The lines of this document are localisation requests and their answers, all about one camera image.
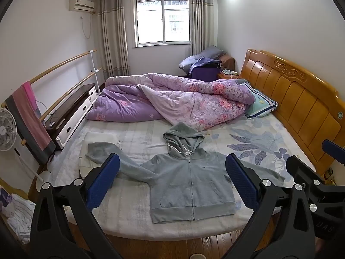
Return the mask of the grey zip hoodie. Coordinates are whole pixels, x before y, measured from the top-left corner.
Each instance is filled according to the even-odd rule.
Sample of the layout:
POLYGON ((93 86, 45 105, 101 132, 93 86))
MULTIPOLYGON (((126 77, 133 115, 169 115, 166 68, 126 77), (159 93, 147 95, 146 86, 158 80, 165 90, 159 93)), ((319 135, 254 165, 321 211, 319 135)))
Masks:
POLYGON ((234 215, 233 183, 226 172, 226 156, 202 148, 205 136, 180 122, 163 134, 168 152, 137 164, 115 144, 94 142, 86 157, 102 164, 115 153, 120 171, 150 187, 150 214, 154 224, 197 221, 234 215))

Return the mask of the white striped cloth pile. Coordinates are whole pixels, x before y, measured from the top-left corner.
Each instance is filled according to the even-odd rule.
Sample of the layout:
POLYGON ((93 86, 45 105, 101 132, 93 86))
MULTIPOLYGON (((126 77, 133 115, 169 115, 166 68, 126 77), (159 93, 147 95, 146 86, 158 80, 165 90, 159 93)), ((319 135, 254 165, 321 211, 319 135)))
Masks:
POLYGON ((31 223, 36 204, 1 187, 1 214, 22 244, 30 242, 31 223))

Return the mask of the wooden headboard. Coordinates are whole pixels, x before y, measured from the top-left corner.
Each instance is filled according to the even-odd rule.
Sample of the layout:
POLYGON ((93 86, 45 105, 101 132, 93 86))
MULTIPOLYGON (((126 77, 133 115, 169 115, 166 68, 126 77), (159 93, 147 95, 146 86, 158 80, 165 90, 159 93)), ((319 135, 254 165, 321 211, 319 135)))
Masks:
POLYGON ((336 89, 296 63, 263 50, 247 50, 240 77, 278 103, 273 114, 323 175, 334 158, 322 150, 322 142, 344 146, 344 102, 336 89))

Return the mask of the dark white TV cabinet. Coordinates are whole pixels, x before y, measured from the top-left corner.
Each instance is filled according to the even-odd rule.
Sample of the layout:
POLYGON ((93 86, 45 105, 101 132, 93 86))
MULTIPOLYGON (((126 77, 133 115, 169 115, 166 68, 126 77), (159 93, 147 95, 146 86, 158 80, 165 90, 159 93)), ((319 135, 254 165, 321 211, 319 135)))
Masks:
POLYGON ((82 85, 45 122, 46 131, 59 150, 65 147, 97 97, 95 84, 82 85))

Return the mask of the white standing fan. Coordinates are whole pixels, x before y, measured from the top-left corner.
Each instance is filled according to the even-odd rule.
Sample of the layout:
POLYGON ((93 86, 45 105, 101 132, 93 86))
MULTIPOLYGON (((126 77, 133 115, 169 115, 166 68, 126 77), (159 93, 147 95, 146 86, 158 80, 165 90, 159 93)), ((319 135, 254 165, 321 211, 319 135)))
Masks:
POLYGON ((1 151, 7 152, 14 147, 16 142, 17 125, 13 115, 5 108, 1 108, 0 118, 1 151))

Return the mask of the purple floral quilt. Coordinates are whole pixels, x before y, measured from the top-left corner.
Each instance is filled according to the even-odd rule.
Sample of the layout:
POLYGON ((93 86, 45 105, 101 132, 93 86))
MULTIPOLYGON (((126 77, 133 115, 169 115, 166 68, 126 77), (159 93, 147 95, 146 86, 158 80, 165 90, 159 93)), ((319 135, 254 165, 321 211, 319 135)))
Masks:
POLYGON ((126 123, 165 119, 202 131, 237 118, 255 100, 236 80, 206 82, 158 73, 117 76, 107 79, 86 118, 126 123))

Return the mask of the wooden nightstand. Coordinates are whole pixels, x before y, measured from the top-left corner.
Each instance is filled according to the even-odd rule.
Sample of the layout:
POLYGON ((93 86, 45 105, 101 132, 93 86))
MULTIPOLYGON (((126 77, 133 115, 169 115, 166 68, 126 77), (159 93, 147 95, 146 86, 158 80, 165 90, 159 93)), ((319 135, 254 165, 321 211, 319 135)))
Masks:
POLYGON ((239 78, 239 74, 233 70, 224 69, 218 73, 219 79, 232 80, 239 78))

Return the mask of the pink grey towel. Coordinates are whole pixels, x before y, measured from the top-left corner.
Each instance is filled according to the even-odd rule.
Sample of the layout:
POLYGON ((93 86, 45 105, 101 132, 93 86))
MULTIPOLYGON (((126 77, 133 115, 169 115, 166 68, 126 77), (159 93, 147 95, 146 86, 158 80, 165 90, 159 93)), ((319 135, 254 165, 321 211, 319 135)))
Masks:
POLYGON ((30 82, 23 83, 5 101, 7 109, 15 118, 17 132, 40 165, 47 164, 56 145, 41 122, 41 113, 30 82))

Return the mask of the purple storage box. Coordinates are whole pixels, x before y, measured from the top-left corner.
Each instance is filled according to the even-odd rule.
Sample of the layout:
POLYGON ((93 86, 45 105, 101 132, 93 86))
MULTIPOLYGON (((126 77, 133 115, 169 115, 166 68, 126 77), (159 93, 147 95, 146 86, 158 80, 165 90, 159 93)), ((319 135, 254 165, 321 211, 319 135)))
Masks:
POLYGON ((216 81, 220 73, 221 61, 212 58, 200 58, 189 70, 188 77, 201 81, 216 81))

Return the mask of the right beige curtain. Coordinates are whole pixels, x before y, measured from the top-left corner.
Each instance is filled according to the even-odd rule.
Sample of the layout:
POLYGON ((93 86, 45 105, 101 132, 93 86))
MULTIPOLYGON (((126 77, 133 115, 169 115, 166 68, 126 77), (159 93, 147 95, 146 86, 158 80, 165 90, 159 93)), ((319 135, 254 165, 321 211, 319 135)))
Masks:
POLYGON ((215 0, 190 0, 191 52, 198 54, 215 43, 215 0))

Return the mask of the beige curtain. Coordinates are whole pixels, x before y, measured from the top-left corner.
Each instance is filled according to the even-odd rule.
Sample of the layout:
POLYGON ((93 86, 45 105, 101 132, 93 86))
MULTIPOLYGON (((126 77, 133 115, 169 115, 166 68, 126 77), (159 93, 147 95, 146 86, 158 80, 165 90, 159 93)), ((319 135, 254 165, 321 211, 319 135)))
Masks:
POLYGON ((130 72, 123 0, 96 0, 97 41, 104 78, 130 72))
POLYGON ((215 0, 190 0, 191 52, 198 54, 215 43, 215 0))

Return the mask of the left beige curtain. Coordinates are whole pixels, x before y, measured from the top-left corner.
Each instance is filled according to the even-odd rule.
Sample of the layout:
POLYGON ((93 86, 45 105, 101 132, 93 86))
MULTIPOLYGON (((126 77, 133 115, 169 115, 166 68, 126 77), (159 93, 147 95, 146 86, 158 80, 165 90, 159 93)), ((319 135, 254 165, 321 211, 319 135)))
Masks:
POLYGON ((123 0, 96 0, 97 41, 104 78, 130 72, 123 0))

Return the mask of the white air conditioner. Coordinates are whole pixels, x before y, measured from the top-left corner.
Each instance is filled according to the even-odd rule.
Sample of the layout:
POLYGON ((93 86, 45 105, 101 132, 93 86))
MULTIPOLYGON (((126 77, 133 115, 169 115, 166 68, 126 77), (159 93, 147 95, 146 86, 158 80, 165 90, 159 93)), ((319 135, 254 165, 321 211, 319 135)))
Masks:
POLYGON ((92 1, 88 0, 69 0, 69 10, 94 13, 95 4, 92 1))

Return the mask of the white rail stand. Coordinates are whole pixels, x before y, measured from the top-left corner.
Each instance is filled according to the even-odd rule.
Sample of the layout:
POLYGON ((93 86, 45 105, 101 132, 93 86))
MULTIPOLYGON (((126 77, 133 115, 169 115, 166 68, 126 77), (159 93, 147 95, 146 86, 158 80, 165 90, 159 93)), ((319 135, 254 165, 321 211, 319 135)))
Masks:
POLYGON ((95 76, 95 81, 96 81, 96 90, 97 90, 97 93, 99 94, 100 93, 100 87, 99 87, 99 81, 98 81, 98 72, 99 72, 99 69, 96 69, 96 66, 95 66, 95 62, 94 62, 94 54, 95 50, 90 50, 89 51, 89 54, 91 56, 91 63, 92 63, 92 67, 93 67, 93 72, 95 73, 94 76, 95 76))

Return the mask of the window with white frame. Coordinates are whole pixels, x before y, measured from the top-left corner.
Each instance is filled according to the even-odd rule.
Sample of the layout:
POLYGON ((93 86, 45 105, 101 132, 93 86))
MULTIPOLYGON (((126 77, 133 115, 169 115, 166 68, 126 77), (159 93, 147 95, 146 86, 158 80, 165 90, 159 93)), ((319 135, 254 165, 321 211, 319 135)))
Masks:
POLYGON ((190 42, 190 0, 134 0, 137 47, 190 42))

